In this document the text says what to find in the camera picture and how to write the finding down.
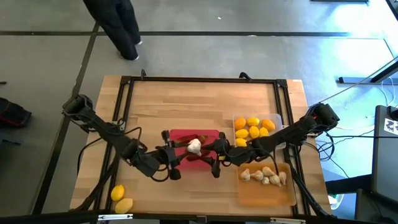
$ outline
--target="person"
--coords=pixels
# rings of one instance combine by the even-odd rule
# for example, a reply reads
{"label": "person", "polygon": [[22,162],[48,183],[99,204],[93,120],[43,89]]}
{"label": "person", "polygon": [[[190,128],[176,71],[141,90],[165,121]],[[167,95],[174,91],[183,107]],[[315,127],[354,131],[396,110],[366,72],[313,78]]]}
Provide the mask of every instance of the person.
{"label": "person", "polygon": [[83,0],[95,21],[104,29],[121,56],[139,58],[136,45],[141,45],[138,23],[130,0]]}

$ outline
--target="concrete floor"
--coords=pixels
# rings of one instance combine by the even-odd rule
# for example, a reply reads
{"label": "concrete floor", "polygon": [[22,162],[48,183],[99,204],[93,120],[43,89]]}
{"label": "concrete floor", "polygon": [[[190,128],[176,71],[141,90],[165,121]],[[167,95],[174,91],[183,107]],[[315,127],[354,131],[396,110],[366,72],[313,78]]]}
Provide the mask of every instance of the concrete floor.
{"label": "concrete floor", "polygon": [[[390,61],[398,49],[391,34],[398,22],[387,4],[377,0],[369,4],[133,0],[133,5],[141,31],[351,32],[368,38],[143,36],[140,59],[128,62],[119,59],[107,37],[100,36],[80,90],[93,101],[104,75],[138,75],[144,68],[150,76],[236,77],[245,71],[253,78],[302,79],[311,105],[347,87],[336,84],[337,77],[365,77]],[[81,0],[3,0],[0,18],[0,31],[91,31],[94,26]],[[88,39],[0,35],[0,52],[6,52],[0,54],[0,80],[9,82],[0,86],[0,96],[33,112],[29,127],[7,130],[23,145],[1,149],[0,216],[30,213],[59,127],[61,106],[70,96]],[[391,86],[386,89],[391,98]],[[356,86],[327,103],[342,126],[356,128],[372,124],[373,119],[365,116],[374,114],[374,107],[385,100],[377,86]],[[71,125],[44,212],[68,210],[77,155],[85,141],[86,134]],[[371,171],[372,151],[371,139],[352,139],[337,145],[333,158],[349,176],[363,175]],[[331,162],[323,163],[323,168],[343,175]]]}

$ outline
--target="lemon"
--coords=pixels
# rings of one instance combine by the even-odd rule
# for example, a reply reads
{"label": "lemon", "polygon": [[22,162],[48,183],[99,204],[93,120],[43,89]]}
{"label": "lemon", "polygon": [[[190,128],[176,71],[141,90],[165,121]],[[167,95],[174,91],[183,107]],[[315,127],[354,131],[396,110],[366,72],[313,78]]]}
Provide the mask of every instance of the lemon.
{"label": "lemon", "polygon": [[117,202],[118,200],[122,199],[124,195],[124,187],[123,185],[117,185],[114,186],[111,192],[111,199],[114,202]]}
{"label": "lemon", "polygon": [[246,129],[240,129],[239,131],[235,132],[235,137],[237,138],[247,138],[248,135],[249,131],[247,131]]}
{"label": "lemon", "polygon": [[268,136],[268,130],[265,127],[260,128],[260,137]]}
{"label": "lemon", "polygon": [[255,117],[248,118],[248,125],[249,126],[257,126],[257,125],[259,125],[259,123],[260,123],[260,119],[258,119],[258,118],[255,118]]}
{"label": "lemon", "polygon": [[116,204],[114,207],[114,212],[117,214],[125,214],[132,208],[132,199],[124,198]]}
{"label": "lemon", "polygon": [[266,128],[268,131],[275,130],[275,124],[269,119],[263,119],[261,125]]}
{"label": "lemon", "polygon": [[244,140],[243,138],[237,138],[237,139],[235,139],[235,144],[236,144],[236,146],[241,146],[241,147],[246,147],[246,146],[248,146],[247,144],[246,144],[246,140]]}
{"label": "lemon", "polygon": [[244,118],[238,118],[234,122],[235,130],[240,130],[244,128],[245,125],[246,125],[246,120]]}
{"label": "lemon", "polygon": [[260,130],[259,130],[259,128],[257,128],[257,126],[251,126],[249,128],[249,133],[250,133],[250,137],[252,137],[252,138],[258,138],[260,136]]}

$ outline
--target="wooden tabletop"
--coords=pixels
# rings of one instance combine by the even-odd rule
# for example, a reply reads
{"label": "wooden tabletop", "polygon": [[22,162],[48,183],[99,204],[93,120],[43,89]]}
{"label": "wooden tabletop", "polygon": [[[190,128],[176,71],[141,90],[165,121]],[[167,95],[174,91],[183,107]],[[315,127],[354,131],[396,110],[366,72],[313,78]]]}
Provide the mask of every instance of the wooden tabletop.
{"label": "wooden tabletop", "polygon": [[[96,112],[105,121],[111,121],[120,79],[120,76],[105,76],[104,78]],[[307,111],[305,93],[301,80],[288,80],[287,83],[296,121]],[[135,82],[126,130],[141,126],[143,130],[141,141],[149,150],[164,144],[160,132],[165,129],[217,129],[224,132],[230,142],[234,142],[233,115],[248,112],[276,113],[272,85]],[[137,133],[131,133],[129,136],[136,138]],[[97,137],[96,133],[90,133],[88,142]],[[71,208],[79,206],[96,185],[105,146],[106,143],[102,141],[85,151],[70,204]],[[323,209],[331,213],[318,152],[304,146],[300,155],[307,188]],[[283,162],[282,150],[277,150],[277,161]],[[263,161],[263,163],[270,162],[271,159]],[[210,169],[195,172],[181,170],[180,180],[158,183],[121,162],[116,185],[122,184],[126,189],[125,197],[133,198],[134,206],[130,211],[132,213],[244,216],[292,214],[290,207],[253,208],[240,205],[237,200],[235,170],[234,166],[221,167],[221,175],[218,179],[213,178]],[[161,179],[165,174],[159,173],[155,176]],[[105,187],[101,208],[104,208],[107,192],[108,187]],[[303,213],[297,186],[296,195],[298,210]]]}

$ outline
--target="red cutting board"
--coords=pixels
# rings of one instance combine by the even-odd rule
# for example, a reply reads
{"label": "red cutting board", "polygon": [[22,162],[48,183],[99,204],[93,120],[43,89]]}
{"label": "red cutting board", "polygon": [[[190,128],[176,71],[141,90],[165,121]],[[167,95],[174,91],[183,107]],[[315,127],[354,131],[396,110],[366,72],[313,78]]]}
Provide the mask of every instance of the red cutting board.
{"label": "red cutting board", "polygon": [[[180,137],[184,136],[189,136],[192,134],[197,134],[197,135],[207,135],[208,138],[205,141],[202,146],[211,144],[213,143],[216,139],[218,139],[218,130],[194,130],[194,129],[173,129],[170,130],[170,139],[171,140],[177,140]],[[175,148],[175,154],[177,156],[185,153],[187,151],[186,147],[178,147]],[[212,157],[216,159],[216,152],[210,152],[207,157]],[[203,162],[201,160],[195,160],[195,161],[188,161],[186,158],[184,158],[181,161],[181,164],[179,165],[179,168],[181,169],[211,169],[211,166],[207,164],[206,162]]]}

